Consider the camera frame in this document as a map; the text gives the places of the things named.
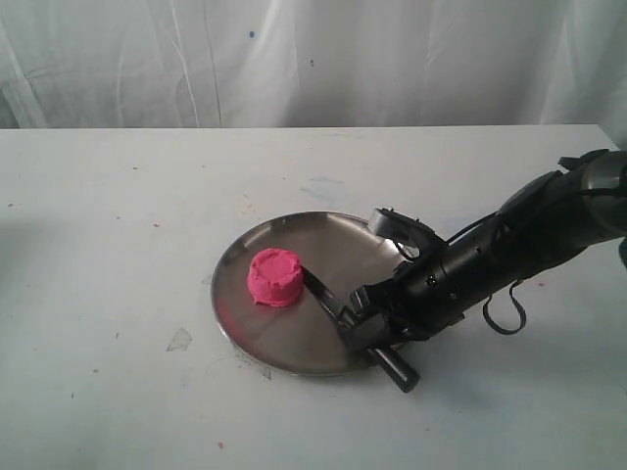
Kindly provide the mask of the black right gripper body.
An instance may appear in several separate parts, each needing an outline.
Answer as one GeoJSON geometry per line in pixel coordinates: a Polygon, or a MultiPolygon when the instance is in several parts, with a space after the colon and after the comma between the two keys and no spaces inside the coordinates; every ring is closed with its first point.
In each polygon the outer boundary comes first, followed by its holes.
{"type": "Polygon", "coordinates": [[[458,270],[464,255],[446,249],[395,270],[391,320],[406,340],[424,342],[465,320],[458,270]]]}

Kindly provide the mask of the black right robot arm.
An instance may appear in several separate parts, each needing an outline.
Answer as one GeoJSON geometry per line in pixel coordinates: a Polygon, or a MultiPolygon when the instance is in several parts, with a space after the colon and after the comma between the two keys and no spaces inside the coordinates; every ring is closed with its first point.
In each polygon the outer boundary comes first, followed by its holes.
{"type": "Polygon", "coordinates": [[[426,341],[503,287],[625,236],[625,152],[600,149],[559,163],[449,240],[395,211],[375,211],[369,230],[418,255],[352,294],[357,318],[342,334],[348,349],[426,341]]]}

